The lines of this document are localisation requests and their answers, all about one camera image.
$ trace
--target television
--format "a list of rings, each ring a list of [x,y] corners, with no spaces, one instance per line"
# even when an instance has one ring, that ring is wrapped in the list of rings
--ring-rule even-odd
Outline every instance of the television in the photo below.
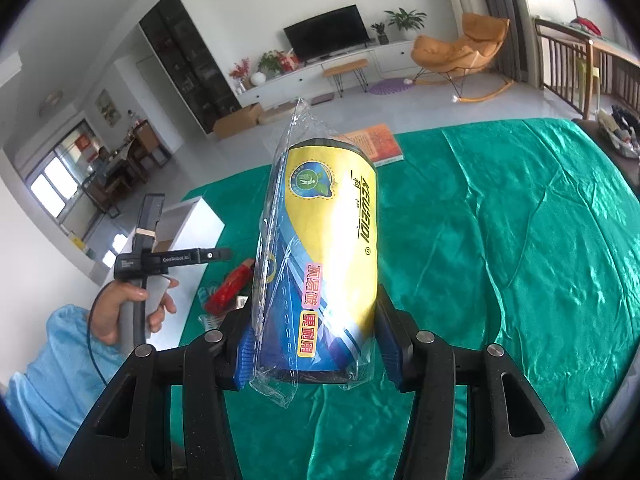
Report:
[[[370,41],[355,5],[296,23],[285,28],[284,33],[300,61]]]

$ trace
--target white plant pot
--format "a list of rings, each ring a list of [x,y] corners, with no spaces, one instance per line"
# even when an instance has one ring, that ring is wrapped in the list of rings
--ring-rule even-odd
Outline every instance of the white plant pot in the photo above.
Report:
[[[260,86],[265,81],[267,81],[267,76],[265,76],[262,72],[256,72],[249,78],[249,81],[251,81],[251,84],[254,86]]]
[[[418,37],[418,31],[415,30],[414,28],[404,28],[402,30],[402,37],[405,38],[407,41],[409,40],[415,40],[415,38]]]

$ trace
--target green satin fabric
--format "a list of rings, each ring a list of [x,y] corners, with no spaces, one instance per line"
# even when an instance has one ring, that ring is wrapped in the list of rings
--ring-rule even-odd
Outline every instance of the green satin fabric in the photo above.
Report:
[[[640,336],[640,206],[608,158],[561,120],[465,124],[397,136],[379,169],[380,281],[450,344],[503,345],[578,463]],[[222,218],[219,282],[254,256],[269,168],[196,189]],[[182,336],[202,333],[194,304]],[[385,378],[350,391],[301,385],[284,410],[250,387],[226,405],[246,479],[393,477],[413,400]],[[180,391],[172,399],[181,440]],[[450,478],[462,476],[465,389],[456,390]]]

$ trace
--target gray curtain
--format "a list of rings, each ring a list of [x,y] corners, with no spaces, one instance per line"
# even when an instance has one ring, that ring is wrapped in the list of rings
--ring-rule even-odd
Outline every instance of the gray curtain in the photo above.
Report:
[[[486,0],[489,14],[510,20],[509,33],[496,56],[497,69],[516,81],[526,79],[527,54],[522,33],[522,20],[514,0]]]

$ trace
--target framed picture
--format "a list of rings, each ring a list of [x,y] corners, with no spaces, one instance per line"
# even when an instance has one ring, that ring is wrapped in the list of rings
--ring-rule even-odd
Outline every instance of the framed picture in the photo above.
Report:
[[[98,95],[98,98],[95,100],[95,105],[98,107],[98,110],[100,110],[104,120],[113,128],[113,125],[120,120],[121,115],[111,100],[111,96],[106,88]]]

